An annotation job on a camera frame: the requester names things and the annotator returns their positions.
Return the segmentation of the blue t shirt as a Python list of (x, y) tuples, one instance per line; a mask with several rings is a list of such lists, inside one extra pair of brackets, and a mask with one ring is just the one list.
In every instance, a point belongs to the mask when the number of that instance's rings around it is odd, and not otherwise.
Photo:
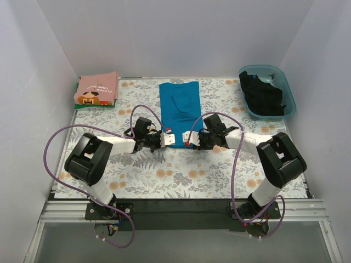
[(194, 131), (203, 128), (202, 120), (195, 122), (201, 116), (199, 83), (162, 83), (159, 89), (161, 121), (175, 135), (175, 144), (171, 148), (185, 148), (183, 133), (192, 127)]

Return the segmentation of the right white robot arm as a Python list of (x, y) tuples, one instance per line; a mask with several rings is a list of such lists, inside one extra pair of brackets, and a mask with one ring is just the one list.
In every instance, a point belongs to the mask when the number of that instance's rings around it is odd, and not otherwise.
[(265, 178), (245, 203), (233, 206), (237, 219), (248, 217), (248, 221), (253, 221), (265, 213), (290, 181), (306, 171), (307, 164), (287, 134), (247, 133), (241, 124), (226, 127), (220, 117), (221, 113), (205, 113), (200, 118), (206, 127), (184, 133), (183, 141), (195, 150), (211, 150), (214, 146), (235, 149), (234, 163), (241, 151), (258, 156)]

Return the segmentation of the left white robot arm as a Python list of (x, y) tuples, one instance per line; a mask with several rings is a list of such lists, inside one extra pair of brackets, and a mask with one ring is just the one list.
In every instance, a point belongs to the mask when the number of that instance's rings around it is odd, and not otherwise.
[(143, 148), (151, 152), (175, 143), (174, 134), (151, 129), (152, 121), (140, 117), (134, 127), (117, 136), (95, 136), (84, 133), (68, 156), (64, 169), (78, 180), (84, 190), (99, 203), (92, 202), (94, 211), (104, 219), (114, 219), (117, 212), (106, 206), (117, 207), (117, 198), (104, 180), (111, 156), (133, 154)]

